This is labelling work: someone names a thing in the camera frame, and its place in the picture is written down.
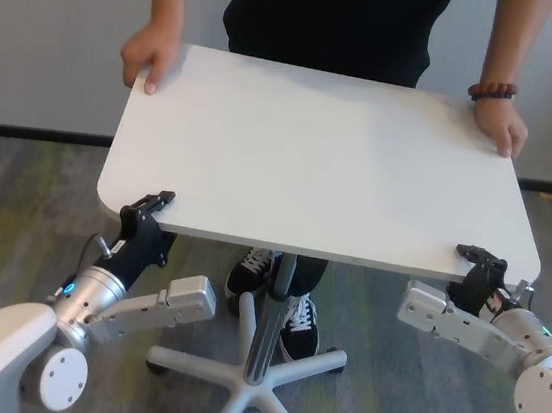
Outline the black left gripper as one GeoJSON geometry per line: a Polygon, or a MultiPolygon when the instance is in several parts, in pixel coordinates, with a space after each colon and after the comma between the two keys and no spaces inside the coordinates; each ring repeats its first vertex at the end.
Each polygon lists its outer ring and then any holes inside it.
{"type": "Polygon", "coordinates": [[[151,214],[164,210],[175,196],[175,192],[161,190],[121,209],[121,232],[112,244],[118,250],[101,258],[99,266],[114,275],[124,289],[132,287],[149,265],[167,265],[177,235],[162,231],[151,214]]]}

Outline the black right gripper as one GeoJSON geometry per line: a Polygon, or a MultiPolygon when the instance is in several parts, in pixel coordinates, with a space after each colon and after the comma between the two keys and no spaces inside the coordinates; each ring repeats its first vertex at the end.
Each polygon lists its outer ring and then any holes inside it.
{"type": "Polygon", "coordinates": [[[473,264],[462,282],[450,282],[447,287],[448,298],[458,309],[478,315],[487,298],[503,287],[507,262],[495,258],[486,249],[475,245],[458,244],[456,252],[473,264]]]}

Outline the person's left hand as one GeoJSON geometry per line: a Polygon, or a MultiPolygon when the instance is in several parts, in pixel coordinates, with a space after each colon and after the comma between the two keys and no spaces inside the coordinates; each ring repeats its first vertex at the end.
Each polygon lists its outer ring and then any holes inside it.
{"type": "Polygon", "coordinates": [[[517,158],[529,133],[512,101],[504,98],[479,99],[474,112],[478,128],[492,139],[500,157],[517,158]]]}

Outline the person's right hand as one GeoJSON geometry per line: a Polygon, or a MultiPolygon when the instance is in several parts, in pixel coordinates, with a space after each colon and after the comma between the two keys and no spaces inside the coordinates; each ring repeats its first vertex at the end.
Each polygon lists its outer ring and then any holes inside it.
{"type": "Polygon", "coordinates": [[[180,24],[152,21],[131,36],[121,49],[122,80],[128,88],[146,72],[143,90],[154,94],[170,72],[182,49],[180,24]]]}

